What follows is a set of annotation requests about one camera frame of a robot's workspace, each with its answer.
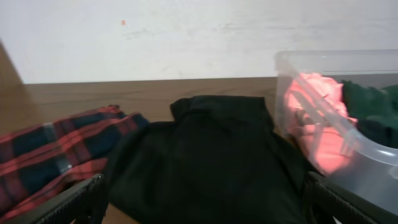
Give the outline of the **dark green cloth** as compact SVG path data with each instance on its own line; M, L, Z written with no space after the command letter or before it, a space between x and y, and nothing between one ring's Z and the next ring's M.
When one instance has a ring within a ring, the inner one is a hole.
M343 102L352 118L397 125L397 85L375 88L343 80Z

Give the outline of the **large black garment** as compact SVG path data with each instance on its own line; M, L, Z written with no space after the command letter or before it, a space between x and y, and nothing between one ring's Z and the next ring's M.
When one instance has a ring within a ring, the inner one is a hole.
M105 177L111 204L139 223L304 223L310 165L274 131L265 99L194 96L173 121L125 136Z

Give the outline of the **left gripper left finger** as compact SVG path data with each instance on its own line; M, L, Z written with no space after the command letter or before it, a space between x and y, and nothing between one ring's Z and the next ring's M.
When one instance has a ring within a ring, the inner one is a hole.
M100 224L107 207L104 175L96 174L6 224Z

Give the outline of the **dark navy garment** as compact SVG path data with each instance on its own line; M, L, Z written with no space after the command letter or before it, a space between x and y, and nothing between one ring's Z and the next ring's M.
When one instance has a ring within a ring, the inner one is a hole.
M359 120L358 131L368 139L386 147L397 149L397 123L385 124L369 119Z

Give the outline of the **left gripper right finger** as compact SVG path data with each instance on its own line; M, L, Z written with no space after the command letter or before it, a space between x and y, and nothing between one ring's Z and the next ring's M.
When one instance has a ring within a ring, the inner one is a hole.
M331 183L316 172L303 181L303 214L308 223L397 224L397 215Z

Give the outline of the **red plaid cloth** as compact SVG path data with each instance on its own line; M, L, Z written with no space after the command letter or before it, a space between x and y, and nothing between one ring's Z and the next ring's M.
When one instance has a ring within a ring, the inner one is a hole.
M110 105L1 136L1 222L100 174L118 141L147 124Z

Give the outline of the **clear plastic storage bin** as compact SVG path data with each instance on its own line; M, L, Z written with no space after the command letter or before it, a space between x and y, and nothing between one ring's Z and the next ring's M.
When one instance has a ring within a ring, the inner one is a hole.
M319 73L343 85L343 80L384 88L397 85L396 50L334 50L334 51L284 51L275 56L277 72L277 99L275 102L275 121L284 136L296 138L288 127L290 115L287 112L285 94L293 81L308 90L314 108L298 93L295 94L304 108L315 115L320 110L332 122L334 128L343 136L342 155L348 162L331 174L321 173L313 161L302 154L329 181L356 194L366 201L391 213L397 213L397 149L378 144L357 129L356 124L332 111L331 105L321 99L309 87L301 73Z

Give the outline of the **pink printed shirt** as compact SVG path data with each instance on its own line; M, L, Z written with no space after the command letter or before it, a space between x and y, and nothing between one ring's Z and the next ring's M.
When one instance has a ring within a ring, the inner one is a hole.
M343 85L341 83L319 73L301 73L300 78L303 78L309 87L320 95L321 99L331 105L333 112L350 124L357 123L356 118L349 117L343 103ZM296 93L307 100L311 108L315 106L308 90L297 81L293 81L285 94L287 112L290 115L288 130L296 138L306 157L313 161L315 167L323 174L331 174L348 162L348 158L340 152L343 146L343 136L320 110L315 110L315 115L311 116L295 96Z

